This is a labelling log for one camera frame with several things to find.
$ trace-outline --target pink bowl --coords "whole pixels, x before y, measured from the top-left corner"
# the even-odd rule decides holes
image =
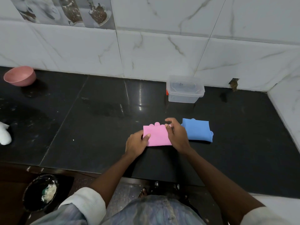
[[[20,66],[5,73],[3,79],[12,85],[24,87],[31,85],[36,80],[36,75],[33,68]]]

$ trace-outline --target clear plastic box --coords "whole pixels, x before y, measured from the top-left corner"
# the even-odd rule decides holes
[[[195,103],[205,90],[199,78],[193,76],[169,76],[167,90],[170,102]]]

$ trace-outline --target forearm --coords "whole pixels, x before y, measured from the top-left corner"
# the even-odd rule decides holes
[[[244,215],[264,206],[192,148],[185,155],[231,225],[240,224]]]
[[[106,172],[101,174],[89,186],[101,195],[106,207],[108,206],[121,177],[134,159],[134,155],[123,155],[118,162],[112,165]]]

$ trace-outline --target hand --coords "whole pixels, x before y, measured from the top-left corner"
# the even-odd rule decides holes
[[[185,154],[191,150],[185,128],[181,126],[173,117],[168,117],[165,119],[165,121],[171,122],[171,127],[168,124],[165,124],[165,126],[168,132],[169,140],[171,141],[173,147],[182,154]]]
[[[130,135],[126,142],[125,155],[131,155],[134,156],[134,158],[136,158],[142,154],[151,136],[151,134],[147,134],[142,139],[143,133],[144,130],[140,130]]]

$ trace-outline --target person's right hand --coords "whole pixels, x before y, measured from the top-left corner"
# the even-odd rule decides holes
[[[191,147],[190,143],[188,142],[188,135],[185,128],[181,126],[173,117],[168,117],[165,119],[165,121],[171,122],[171,127],[168,124],[165,124],[165,126],[168,132],[169,140],[173,147],[182,154],[190,151]]]

